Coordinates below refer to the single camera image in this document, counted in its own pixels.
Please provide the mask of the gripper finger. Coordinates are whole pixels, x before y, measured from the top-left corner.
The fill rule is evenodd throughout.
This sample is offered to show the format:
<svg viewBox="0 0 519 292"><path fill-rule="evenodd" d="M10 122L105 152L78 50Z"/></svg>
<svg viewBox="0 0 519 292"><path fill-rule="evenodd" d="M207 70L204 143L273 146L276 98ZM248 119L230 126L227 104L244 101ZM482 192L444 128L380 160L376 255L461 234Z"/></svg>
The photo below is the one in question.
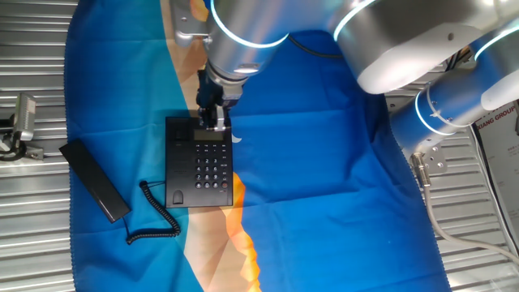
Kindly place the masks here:
<svg viewBox="0 0 519 292"><path fill-rule="evenodd" d="M225 131L226 130L225 108L220 105L216 105L215 111L216 111L216 121L215 121L214 131Z"/></svg>
<svg viewBox="0 0 519 292"><path fill-rule="evenodd" d="M210 107L199 107L198 108L199 115L199 124L205 129L213 129L214 128L214 108Z"/></svg>

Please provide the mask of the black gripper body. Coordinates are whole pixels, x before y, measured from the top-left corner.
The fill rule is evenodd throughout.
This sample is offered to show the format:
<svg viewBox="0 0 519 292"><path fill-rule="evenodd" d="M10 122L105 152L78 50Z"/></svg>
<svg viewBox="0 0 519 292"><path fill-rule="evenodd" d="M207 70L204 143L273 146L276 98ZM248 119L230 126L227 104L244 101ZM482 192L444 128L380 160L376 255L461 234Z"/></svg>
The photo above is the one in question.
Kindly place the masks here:
<svg viewBox="0 0 519 292"><path fill-rule="evenodd" d="M199 89L196 103L202 109L219 105L230 109L237 105L242 97L244 78L236 79L222 75L214 67L205 67L197 72Z"/></svg>

